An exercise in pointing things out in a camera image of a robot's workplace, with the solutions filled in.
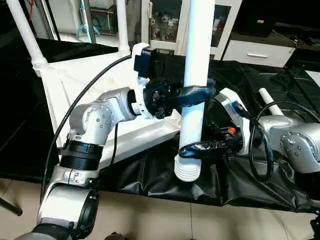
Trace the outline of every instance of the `black plastic sheet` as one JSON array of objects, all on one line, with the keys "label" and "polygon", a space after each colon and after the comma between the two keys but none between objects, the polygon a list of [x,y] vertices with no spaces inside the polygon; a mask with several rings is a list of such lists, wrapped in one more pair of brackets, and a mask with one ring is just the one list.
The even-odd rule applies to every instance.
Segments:
[{"label": "black plastic sheet", "polygon": [[[41,39],[39,44],[49,62],[117,51],[116,48],[89,43]],[[0,53],[3,73],[1,102],[3,112],[8,116],[2,119],[5,127],[1,130],[0,142],[5,146],[0,151],[0,158],[6,164],[0,167],[0,177],[40,182],[53,138],[42,81],[32,70],[22,41],[0,49]],[[153,77],[165,77],[171,82],[183,80],[184,57],[160,55],[156,61]],[[208,77],[216,81],[217,91],[225,87],[236,91],[253,115],[264,106],[258,93],[262,87],[275,100],[294,101],[317,113],[320,111],[320,89],[303,70],[212,60]],[[11,99],[5,96],[8,89],[16,91]],[[280,107],[285,110],[292,108],[287,105]],[[286,110],[285,114],[309,120],[299,111]],[[211,137],[207,126],[212,121],[221,127],[230,124],[224,109],[209,101],[205,107],[203,140]],[[100,189],[215,206],[230,204],[293,212],[312,211],[304,191],[295,183],[294,171],[285,159],[275,163],[269,183],[260,183],[253,177],[246,156],[229,159],[213,156],[202,161],[199,179],[188,183],[178,180],[174,174],[178,145],[179,135],[106,168],[100,179]],[[51,171],[57,162],[58,156],[54,154]],[[266,170],[263,152],[257,152],[256,167],[261,174]]]}]

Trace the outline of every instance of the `white drawer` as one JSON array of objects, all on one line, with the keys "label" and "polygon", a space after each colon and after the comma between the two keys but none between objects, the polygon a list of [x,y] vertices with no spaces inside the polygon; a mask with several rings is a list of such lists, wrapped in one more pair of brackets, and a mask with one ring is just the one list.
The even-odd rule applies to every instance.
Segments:
[{"label": "white drawer", "polygon": [[223,60],[282,68],[294,50],[295,48],[286,46],[231,40]]}]

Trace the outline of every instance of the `silver robotic arm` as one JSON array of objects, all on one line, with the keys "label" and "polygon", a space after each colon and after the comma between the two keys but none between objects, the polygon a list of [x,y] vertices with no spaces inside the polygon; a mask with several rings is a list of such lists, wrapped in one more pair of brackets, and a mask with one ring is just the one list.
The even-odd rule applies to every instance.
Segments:
[{"label": "silver robotic arm", "polygon": [[[214,154],[237,154],[246,155],[250,158],[250,138],[253,139],[253,132],[250,132],[250,121],[257,127],[260,125],[268,142],[266,153],[271,154],[277,151],[288,159],[288,162],[295,171],[297,185],[306,191],[313,207],[320,208],[320,192],[318,183],[320,181],[320,124],[302,123],[284,115],[268,115],[256,118],[250,116],[246,107],[236,92],[225,88],[215,97],[222,104],[230,116],[236,128],[229,128],[221,131],[213,137],[213,140],[207,142],[195,142],[182,147],[179,155],[183,158],[211,158]],[[314,113],[305,107],[300,108],[309,112],[309,114],[320,121]],[[268,161],[268,171],[265,177],[259,176],[254,168],[253,158],[251,169],[253,175],[259,181],[266,182],[268,172],[270,177],[273,172],[273,158]]]},{"label": "silver robotic arm", "polygon": [[130,91],[125,87],[105,92],[72,111],[71,130],[40,205],[37,226],[18,240],[74,240],[91,233],[99,203],[92,182],[99,176],[103,145],[116,123],[136,118]]},{"label": "silver robotic arm", "polygon": [[147,119],[154,116],[163,119],[174,108],[196,105],[212,97],[213,86],[182,87],[165,80],[148,83],[156,51],[144,43],[136,46],[133,58],[137,87],[105,92],[95,101],[73,109],[69,116],[71,130],[42,198],[37,226],[18,240],[86,238],[93,230],[99,204],[93,182],[99,176],[103,147],[115,125],[134,120],[139,114]]}]

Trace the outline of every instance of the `white pipe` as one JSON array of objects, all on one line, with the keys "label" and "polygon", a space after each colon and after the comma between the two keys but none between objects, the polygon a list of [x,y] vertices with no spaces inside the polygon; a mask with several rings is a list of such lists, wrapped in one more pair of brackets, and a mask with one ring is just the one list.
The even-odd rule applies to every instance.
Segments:
[{"label": "white pipe", "polygon": [[[259,93],[265,102],[265,104],[269,104],[274,102],[274,99],[270,96],[269,92],[265,88],[260,88]],[[282,115],[284,116],[284,113],[281,111],[281,109],[278,107],[278,105],[273,105],[269,107],[269,110],[272,115]]]},{"label": "white pipe", "polygon": [[22,10],[19,0],[6,0],[6,2],[9,6],[15,24],[19,29],[24,44],[31,56],[33,69],[37,73],[38,77],[40,77],[39,70],[48,66],[48,62],[42,55],[42,52],[39,48],[33,32],[31,31],[28,20],[25,16],[24,11]]},{"label": "white pipe", "polygon": [[127,15],[125,0],[116,0],[116,15],[118,19],[119,52],[129,53]]},{"label": "white pipe", "polygon": [[[191,0],[184,70],[184,86],[206,86],[215,0]],[[201,140],[205,103],[182,109],[179,148]],[[196,180],[201,160],[175,157],[174,172],[185,182]]]}]

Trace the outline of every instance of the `white pipe frame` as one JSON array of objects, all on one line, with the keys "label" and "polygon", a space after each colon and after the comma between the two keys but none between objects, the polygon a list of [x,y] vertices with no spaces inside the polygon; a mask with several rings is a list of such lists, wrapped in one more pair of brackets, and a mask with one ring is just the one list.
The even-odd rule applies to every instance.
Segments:
[{"label": "white pipe frame", "polygon": [[[190,0],[188,39],[184,71],[184,86],[206,86],[210,59],[215,0]],[[179,148],[199,142],[205,103],[182,109]],[[201,160],[175,157],[174,172],[185,182],[196,180]]]}]

